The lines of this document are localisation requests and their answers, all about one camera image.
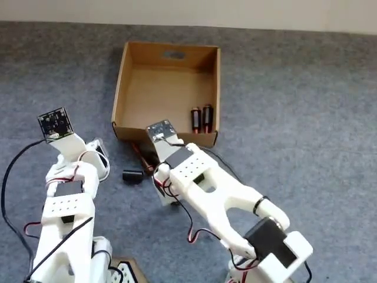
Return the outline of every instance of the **circuit board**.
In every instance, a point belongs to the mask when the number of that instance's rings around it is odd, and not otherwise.
[[[38,121],[47,143],[74,133],[64,107],[39,115]]]
[[[148,126],[147,133],[153,143],[156,143],[161,139],[167,139],[168,137],[177,134],[176,130],[170,124],[169,120],[163,120],[161,122]]]

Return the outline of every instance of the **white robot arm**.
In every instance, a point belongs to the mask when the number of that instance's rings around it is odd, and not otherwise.
[[[85,144],[73,132],[64,108],[38,117],[44,137],[59,150],[58,161],[46,175],[38,250],[30,283],[119,283],[123,274],[111,274],[112,247],[93,237],[93,199],[110,164],[100,139]]]
[[[258,281],[247,282],[288,282],[313,248],[301,233],[285,234],[290,224],[287,215],[267,197],[228,174],[198,146],[184,145],[167,120],[150,126],[147,132],[161,160],[154,178],[160,184],[163,203],[173,202],[178,196],[186,200],[232,254],[257,259],[256,269],[261,276]],[[248,210],[262,220],[241,236],[227,218],[230,208]]]

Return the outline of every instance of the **cardboard box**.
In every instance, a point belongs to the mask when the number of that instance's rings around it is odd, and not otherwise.
[[[214,108],[213,131],[193,134],[191,109]],[[112,123],[121,140],[148,140],[145,128],[168,119],[179,138],[212,147],[220,125],[220,49],[128,42],[115,93]]]

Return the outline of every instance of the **mounting hole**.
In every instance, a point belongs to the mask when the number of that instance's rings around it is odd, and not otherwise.
[[[216,188],[214,186],[210,186],[208,189],[207,189],[207,193],[212,193],[216,190]]]

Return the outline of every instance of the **white wall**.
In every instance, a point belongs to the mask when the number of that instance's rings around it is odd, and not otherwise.
[[[377,34],[376,0],[0,0],[0,20]]]

